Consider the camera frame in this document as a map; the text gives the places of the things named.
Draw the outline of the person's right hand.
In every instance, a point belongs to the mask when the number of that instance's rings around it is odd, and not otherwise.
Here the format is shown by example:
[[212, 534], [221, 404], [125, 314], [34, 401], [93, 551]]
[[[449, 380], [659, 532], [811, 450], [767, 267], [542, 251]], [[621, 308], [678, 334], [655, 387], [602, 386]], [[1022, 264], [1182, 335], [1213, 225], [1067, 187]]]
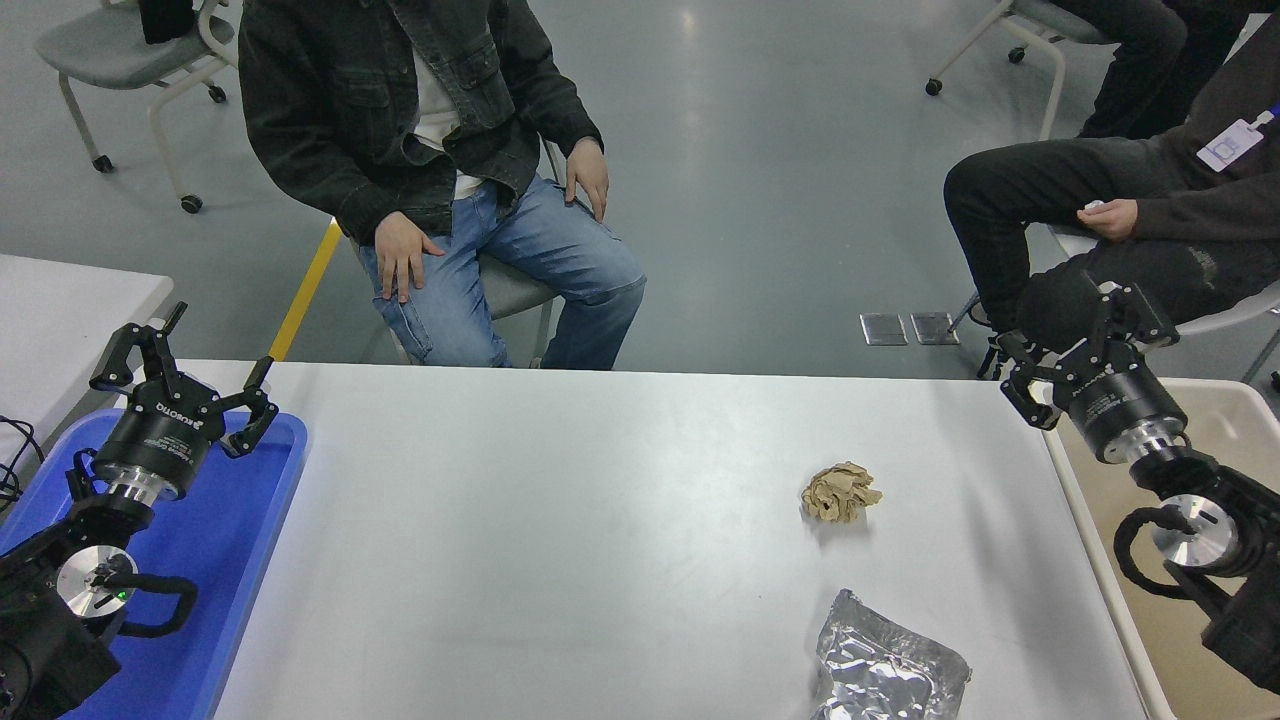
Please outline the person's right hand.
[[375, 229], [374, 254], [381, 299], [406, 304], [411, 290], [422, 290], [426, 284], [424, 258], [440, 258], [445, 251], [407, 215], [393, 211]]

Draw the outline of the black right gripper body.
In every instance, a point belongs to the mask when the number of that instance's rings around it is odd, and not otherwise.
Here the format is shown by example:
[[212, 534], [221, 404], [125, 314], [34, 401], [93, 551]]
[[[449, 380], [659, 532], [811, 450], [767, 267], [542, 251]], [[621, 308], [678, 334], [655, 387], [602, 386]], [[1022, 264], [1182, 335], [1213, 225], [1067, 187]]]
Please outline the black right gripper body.
[[1087, 447], [1101, 462], [1134, 462], [1169, 447], [1188, 420], [1132, 345], [1078, 345], [1056, 365], [1068, 380], [1053, 389]]

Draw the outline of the person's left hand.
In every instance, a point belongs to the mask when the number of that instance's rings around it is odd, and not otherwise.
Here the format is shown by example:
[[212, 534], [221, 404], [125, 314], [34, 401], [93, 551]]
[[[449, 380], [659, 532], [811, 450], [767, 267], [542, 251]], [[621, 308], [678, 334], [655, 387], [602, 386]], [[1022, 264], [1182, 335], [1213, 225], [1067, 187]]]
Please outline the person's left hand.
[[609, 169], [600, 142], [594, 137], [584, 137], [576, 142], [566, 159], [567, 181], [564, 183], [564, 204], [577, 201], [577, 191], [582, 190], [586, 204], [598, 223], [605, 218], [608, 193], [611, 190]]
[[1076, 211], [1076, 219], [1089, 231], [1110, 242], [1125, 242], [1137, 236], [1138, 201], [1115, 199], [1091, 202]]

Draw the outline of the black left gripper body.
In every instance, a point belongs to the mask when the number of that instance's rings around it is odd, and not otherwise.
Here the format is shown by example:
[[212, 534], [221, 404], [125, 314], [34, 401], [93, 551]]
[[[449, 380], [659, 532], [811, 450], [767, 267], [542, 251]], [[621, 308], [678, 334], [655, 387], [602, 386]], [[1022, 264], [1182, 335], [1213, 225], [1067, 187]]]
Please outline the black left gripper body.
[[188, 491], [212, 442], [225, 430], [215, 413], [200, 409], [214, 401], [212, 387], [192, 378], [179, 378], [175, 397], [160, 379], [134, 387], [120, 415], [93, 457], [93, 474], [119, 482], [129, 470], [165, 480], [173, 491]]

